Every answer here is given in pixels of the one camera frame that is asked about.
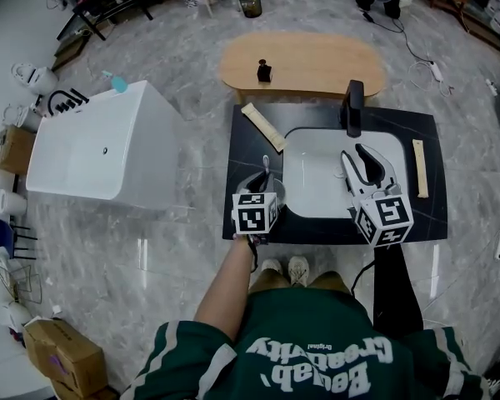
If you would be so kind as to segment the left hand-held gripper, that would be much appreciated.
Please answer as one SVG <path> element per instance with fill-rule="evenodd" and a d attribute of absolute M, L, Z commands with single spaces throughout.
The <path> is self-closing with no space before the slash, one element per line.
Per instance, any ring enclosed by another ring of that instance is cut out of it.
<path fill-rule="evenodd" d="M 278 221 L 281 212 L 281 182 L 275 181 L 272 172 L 266 176 L 256 172 L 244 178 L 232 195 L 232 221 L 236 234 L 268 235 Z"/>

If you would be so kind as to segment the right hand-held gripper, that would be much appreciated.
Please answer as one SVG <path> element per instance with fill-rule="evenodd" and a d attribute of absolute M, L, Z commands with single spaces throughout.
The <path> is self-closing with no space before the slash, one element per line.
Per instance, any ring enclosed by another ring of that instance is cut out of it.
<path fill-rule="evenodd" d="M 346 151 L 341 152 L 341 164 L 352 194 L 349 211 L 357 230 L 372 248 L 402 243 L 414 221 L 393 165 L 367 145 L 357 143 L 355 150 L 363 161 L 366 180 Z"/>

